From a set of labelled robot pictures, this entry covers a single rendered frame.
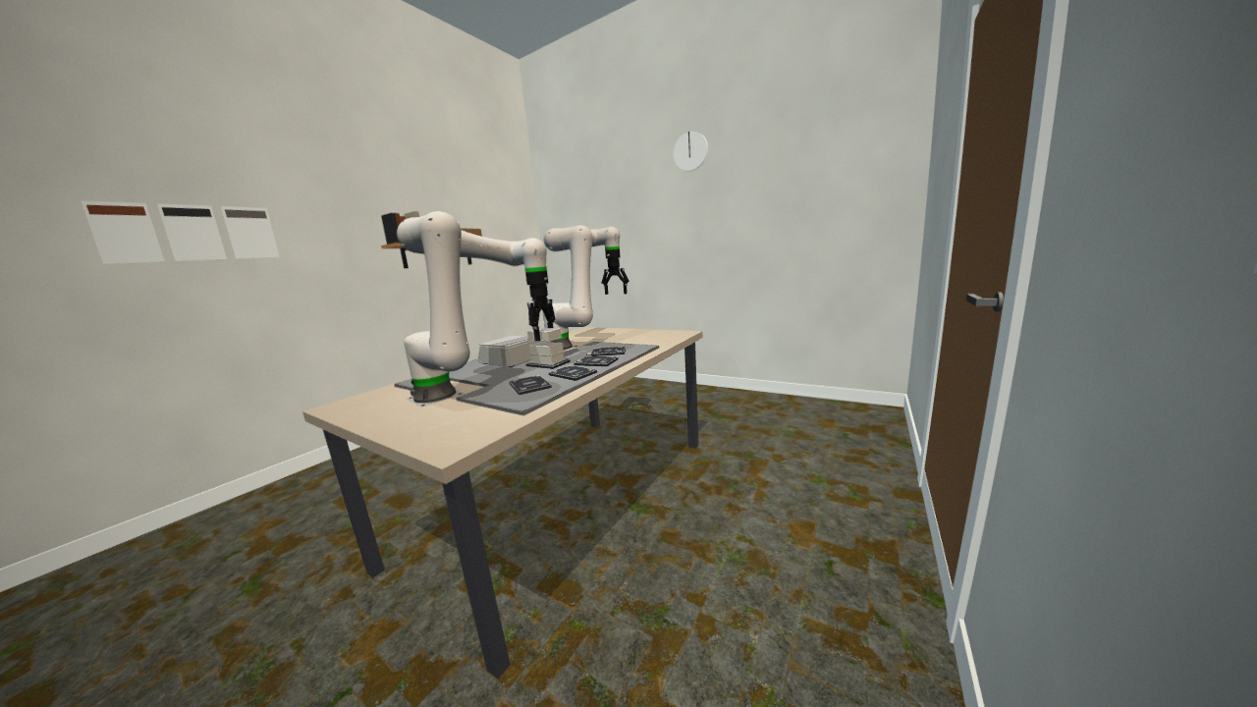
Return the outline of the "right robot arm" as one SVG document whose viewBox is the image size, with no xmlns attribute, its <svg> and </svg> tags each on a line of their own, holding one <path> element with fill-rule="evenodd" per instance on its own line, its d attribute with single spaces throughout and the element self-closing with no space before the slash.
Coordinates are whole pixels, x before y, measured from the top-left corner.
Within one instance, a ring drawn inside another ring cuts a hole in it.
<svg viewBox="0 0 1257 707">
<path fill-rule="evenodd" d="M 412 333 L 403 341 L 414 380 L 411 396 L 414 403 L 437 403 L 458 392 L 449 372 L 468 364 L 460 258 L 502 260 L 512 267 L 524 263 L 528 286 L 548 286 L 547 249 L 535 238 L 500 242 L 475 237 L 460 230 L 458 219 L 441 211 L 403 220 L 397 226 L 397 239 L 406 250 L 425 254 L 427 268 L 430 332 Z"/>
</svg>

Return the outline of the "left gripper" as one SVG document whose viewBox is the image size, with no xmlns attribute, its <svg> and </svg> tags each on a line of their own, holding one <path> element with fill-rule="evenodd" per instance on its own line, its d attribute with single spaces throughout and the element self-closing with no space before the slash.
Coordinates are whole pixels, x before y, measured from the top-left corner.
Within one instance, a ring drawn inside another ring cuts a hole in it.
<svg viewBox="0 0 1257 707">
<path fill-rule="evenodd" d="M 607 259 L 607 260 L 608 260 L 608 269 L 603 270 L 603 279 L 601 282 L 602 286 L 605 287 L 605 294 L 608 294 L 608 279 L 612 276 L 617 276 L 620 279 L 623 279 L 623 294 L 627 294 L 628 292 L 626 292 L 626 286 L 628 284 L 628 277 L 626 277 L 626 273 L 625 273 L 623 268 L 620 269 L 620 260 L 618 260 L 618 258 L 617 259 Z M 620 270 L 621 270 L 621 273 L 623 273 L 623 276 L 621 276 Z"/>
</svg>

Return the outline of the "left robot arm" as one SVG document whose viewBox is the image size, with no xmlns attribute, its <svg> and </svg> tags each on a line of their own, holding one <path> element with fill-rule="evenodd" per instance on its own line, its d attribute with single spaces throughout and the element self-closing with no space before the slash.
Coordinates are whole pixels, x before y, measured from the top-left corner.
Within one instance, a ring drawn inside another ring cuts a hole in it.
<svg viewBox="0 0 1257 707">
<path fill-rule="evenodd" d="M 554 309 L 553 328 L 561 328 L 562 338 L 551 342 L 563 342 L 563 350 L 571 348 L 569 327 L 585 327 L 593 318 L 591 304 L 591 248 L 605 245 L 606 259 L 620 257 L 620 231 L 608 226 L 590 230 L 587 226 L 569 226 L 546 231 L 544 244 L 552 252 L 571 250 L 572 289 L 569 303 L 552 303 Z"/>
</svg>

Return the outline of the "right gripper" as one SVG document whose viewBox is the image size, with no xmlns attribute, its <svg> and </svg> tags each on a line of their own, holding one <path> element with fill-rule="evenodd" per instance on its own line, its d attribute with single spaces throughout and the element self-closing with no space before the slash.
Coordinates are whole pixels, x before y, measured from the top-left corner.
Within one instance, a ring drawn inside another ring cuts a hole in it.
<svg viewBox="0 0 1257 707">
<path fill-rule="evenodd" d="M 538 326 L 541 309 L 543 309 L 544 312 L 546 320 L 548 322 L 547 323 L 548 328 L 553 328 L 556 320 L 554 309 L 552 299 L 547 299 L 548 296 L 547 286 L 529 286 L 529 289 L 530 289 L 530 301 L 528 302 L 529 325 L 530 328 L 533 328 L 535 341 L 541 341 L 541 332 Z"/>
</svg>

